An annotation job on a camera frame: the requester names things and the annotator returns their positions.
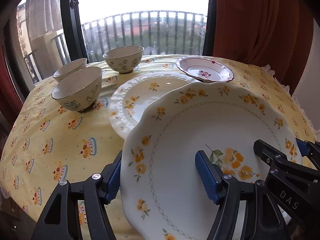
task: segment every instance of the floral plate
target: floral plate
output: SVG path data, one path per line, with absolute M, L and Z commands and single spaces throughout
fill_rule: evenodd
M 205 57 L 183 57 L 176 61 L 177 67 L 188 76 L 205 83 L 233 80 L 233 72 L 222 63 Z
M 157 72 L 124 83 L 113 93 L 109 102 L 109 119 L 113 129 L 125 139 L 148 105 L 165 93 L 191 82 L 196 80 L 183 74 Z
M 265 179 L 268 165 L 253 143 L 262 139 L 302 163 L 284 117 L 261 96 L 224 82 L 195 82 L 149 105 L 124 142 L 121 197 L 129 223 L 146 240 L 205 240 L 218 206 L 209 200 L 195 166 L 204 150 L 239 181 Z M 241 236 L 240 203 L 233 239 Z

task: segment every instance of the window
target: window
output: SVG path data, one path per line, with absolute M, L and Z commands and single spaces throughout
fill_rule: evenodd
M 22 0 L 17 7 L 17 31 L 34 84 L 71 61 L 62 28 L 60 0 Z
M 89 62 L 140 45 L 145 55 L 202 55 L 209 0 L 78 0 Z

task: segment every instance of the balcony railing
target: balcony railing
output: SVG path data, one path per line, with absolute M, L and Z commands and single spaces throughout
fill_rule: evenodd
M 70 60 L 69 52 L 67 50 L 67 44 L 64 37 L 64 33 L 60 33 L 59 35 L 53 37 L 51 41 L 55 41 L 57 45 L 58 53 L 59 53 L 62 64 L 65 65 L 67 63 L 70 63 L 71 60 Z
M 36 60 L 36 57 L 34 55 L 34 50 L 33 52 L 29 53 L 24 57 L 24 60 L 27 64 L 27 68 L 29 70 L 30 76 L 32 78 L 32 81 L 34 84 L 37 82 L 41 81 L 43 79 L 42 73 L 38 67 L 38 62 Z
M 182 11 L 140 11 L 82 24 L 89 62 L 102 61 L 111 49 L 145 47 L 145 55 L 201 55 L 207 16 Z

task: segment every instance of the small dish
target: small dish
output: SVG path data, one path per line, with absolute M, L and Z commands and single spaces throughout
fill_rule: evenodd
M 187 75 L 205 83 L 233 80 L 233 72 L 222 63 L 205 57 L 182 57 L 177 67 Z
M 124 142 L 120 185 L 128 222 L 145 240 L 206 239 L 219 207 L 204 190 L 196 152 L 204 150 L 239 181 L 265 180 L 269 166 L 254 154 L 257 139 L 302 164 L 285 118 L 245 88 L 194 82 L 154 101 Z M 244 212 L 241 202 L 234 240 Z
M 52 91 L 52 98 L 70 110 L 89 110 L 101 91 L 102 70 L 99 67 L 86 67 L 61 80 Z
M 127 74 L 140 63 L 143 51 L 141 46 L 126 46 L 112 49 L 102 57 L 112 70 Z
M 113 129 L 125 139 L 148 105 L 165 93 L 191 82 L 196 80 L 183 74 L 156 72 L 124 83 L 113 93 L 108 105 Z
M 64 79 L 66 76 L 70 75 L 73 72 L 76 72 L 80 69 L 83 69 L 86 67 L 87 59 L 86 58 L 79 58 L 74 61 L 71 61 L 70 63 L 62 66 L 59 68 L 54 74 L 53 78 L 60 82 L 62 79 Z

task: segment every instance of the tablecloth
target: tablecloth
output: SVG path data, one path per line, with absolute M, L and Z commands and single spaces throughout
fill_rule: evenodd
M 91 63 L 103 69 L 102 90 L 93 109 L 87 113 L 67 111 L 51 98 L 56 81 L 49 77 L 29 94 L 10 132 L 0 161 L 0 182 L 13 200 L 35 221 L 58 181 L 86 180 L 113 162 L 122 149 L 121 139 L 109 122 L 108 100 L 123 83 L 143 73 L 180 72 L 175 64 L 185 55 L 144 56 L 135 71 L 119 74 L 105 62 Z M 280 111 L 297 138 L 314 142 L 299 107 L 274 78 L 260 67 L 233 60 L 214 58 L 228 66 L 235 78 L 231 84 L 262 95 Z M 92 155 L 84 151 L 94 145 Z M 304 157 L 303 164 L 312 167 Z M 107 207 L 107 214 L 117 239 L 142 239 L 125 219 L 120 194 Z M 84 239 L 89 239 L 85 206 L 79 202 L 79 216 Z

